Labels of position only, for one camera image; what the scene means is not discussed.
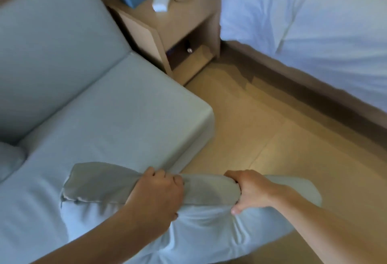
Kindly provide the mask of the person's left hand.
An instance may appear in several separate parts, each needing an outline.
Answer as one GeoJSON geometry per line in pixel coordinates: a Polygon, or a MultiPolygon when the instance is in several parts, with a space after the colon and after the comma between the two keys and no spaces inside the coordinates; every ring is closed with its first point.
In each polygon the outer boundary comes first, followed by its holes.
{"type": "Polygon", "coordinates": [[[179,212],[184,198],[180,175],[148,168],[122,209],[135,231],[150,243],[170,228],[170,215],[179,212]]]}

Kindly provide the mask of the person's right forearm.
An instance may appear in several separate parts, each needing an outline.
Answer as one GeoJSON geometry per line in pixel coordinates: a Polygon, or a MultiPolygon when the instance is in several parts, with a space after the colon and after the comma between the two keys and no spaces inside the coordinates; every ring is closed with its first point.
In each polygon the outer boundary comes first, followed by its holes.
{"type": "Polygon", "coordinates": [[[285,187],[271,199],[324,264],[387,264],[387,251],[333,213],[285,187]]]}

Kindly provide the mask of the person's left forearm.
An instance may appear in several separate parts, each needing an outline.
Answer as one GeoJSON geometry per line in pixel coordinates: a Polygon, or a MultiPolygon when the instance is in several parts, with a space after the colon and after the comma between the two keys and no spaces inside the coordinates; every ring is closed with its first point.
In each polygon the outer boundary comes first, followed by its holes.
{"type": "Polygon", "coordinates": [[[123,208],[91,231],[30,264],[123,264],[158,237],[133,210],[123,208]]]}

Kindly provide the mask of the person's right hand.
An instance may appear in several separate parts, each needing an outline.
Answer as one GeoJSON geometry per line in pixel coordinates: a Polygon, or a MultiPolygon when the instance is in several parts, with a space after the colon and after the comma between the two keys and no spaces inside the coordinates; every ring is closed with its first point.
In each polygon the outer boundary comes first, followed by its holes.
{"type": "Polygon", "coordinates": [[[238,183],[241,195],[237,202],[244,202],[246,209],[272,207],[273,199],[286,190],[286,186],[273,183],[264,175],[250,169],[228,170],[224,176],[238,183]]]}

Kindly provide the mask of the grey sofa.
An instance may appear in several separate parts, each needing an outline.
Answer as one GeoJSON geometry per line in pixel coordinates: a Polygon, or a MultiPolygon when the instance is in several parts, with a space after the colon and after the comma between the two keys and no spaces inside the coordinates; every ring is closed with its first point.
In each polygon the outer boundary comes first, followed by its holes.
{"type": "Polygon", "coordinates": [[[214,135],[210,105],[134,52],[101,0],[0,6],[0,264],[68,242],[60,192],[78,163],[180,172],[214,135]]]}

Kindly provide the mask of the wooden nightstand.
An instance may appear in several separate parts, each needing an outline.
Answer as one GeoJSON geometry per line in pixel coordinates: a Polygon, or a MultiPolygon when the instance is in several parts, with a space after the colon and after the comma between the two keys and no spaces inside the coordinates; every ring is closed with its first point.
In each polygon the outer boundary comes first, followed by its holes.
{"type": "Polygon", "coordinates": [[[108,7],[131,46],[184,86],[220,56],[221,0],[171,0],[165,13],[155,12],[152,1],[132,9],[110,0],[108,7]]]}

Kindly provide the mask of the grey cushion cover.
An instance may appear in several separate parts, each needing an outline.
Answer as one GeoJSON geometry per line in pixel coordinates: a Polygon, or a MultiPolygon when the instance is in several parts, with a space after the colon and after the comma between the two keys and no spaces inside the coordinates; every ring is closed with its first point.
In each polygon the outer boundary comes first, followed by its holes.
{"type": "MultiPolygon", "coordinates": [[[[133,169],[108,163],[75,164],[60,195],[65,203],[124,204],[143,176],[133,169]]],[[[179,174],[183,179],[183,204],[192,206],[229,206],[241,195],[239,185],[222,175],[179,174]]]]}

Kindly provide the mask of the white bed duvet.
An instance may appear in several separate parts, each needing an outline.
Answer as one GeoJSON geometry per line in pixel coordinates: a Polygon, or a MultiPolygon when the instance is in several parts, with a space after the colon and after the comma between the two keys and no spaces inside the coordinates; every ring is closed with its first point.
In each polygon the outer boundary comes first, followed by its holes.
{"type": "Polygon", "coordinates": [[[221,39],[387,113],[387,0],[222,0],[221,39]]]}

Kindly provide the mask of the brown wooden bed frame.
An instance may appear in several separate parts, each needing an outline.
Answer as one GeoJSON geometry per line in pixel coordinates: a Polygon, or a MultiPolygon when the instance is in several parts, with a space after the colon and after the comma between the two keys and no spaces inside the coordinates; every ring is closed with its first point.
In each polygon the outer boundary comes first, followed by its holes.
{"type": "Polygon", "coordinates": [[[238,66],[241,85],[266,91],[387,163],[386,112],[236,41],[221,42],[220,60],[238,66]]]}

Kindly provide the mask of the grey throw pillow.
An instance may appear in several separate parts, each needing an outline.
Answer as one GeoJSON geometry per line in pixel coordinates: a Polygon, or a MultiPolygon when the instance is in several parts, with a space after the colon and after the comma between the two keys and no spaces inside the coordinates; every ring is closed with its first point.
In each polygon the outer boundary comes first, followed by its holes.
{"type": "Polygon", "coordinates": [[[22,148],[0,141],[0,183],[16,172],[27,159],[27,152],[22,148]]]}

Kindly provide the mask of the white pillow insert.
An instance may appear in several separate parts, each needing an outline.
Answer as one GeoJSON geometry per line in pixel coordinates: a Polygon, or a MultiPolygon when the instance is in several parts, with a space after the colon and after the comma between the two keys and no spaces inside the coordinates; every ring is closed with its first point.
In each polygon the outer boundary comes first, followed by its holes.
{"type": "MultiPolygon", "coordinates": [[[[122,206],[115,203],[65,203],[60,213],[69,241],[89,232],[122,206]]],[[[225,262],[250,254],[294,230],[274,208],[250,208],[234,216],[230,211],[233,206],[183,204],[168,231],[124,264],[225,262]]]]}

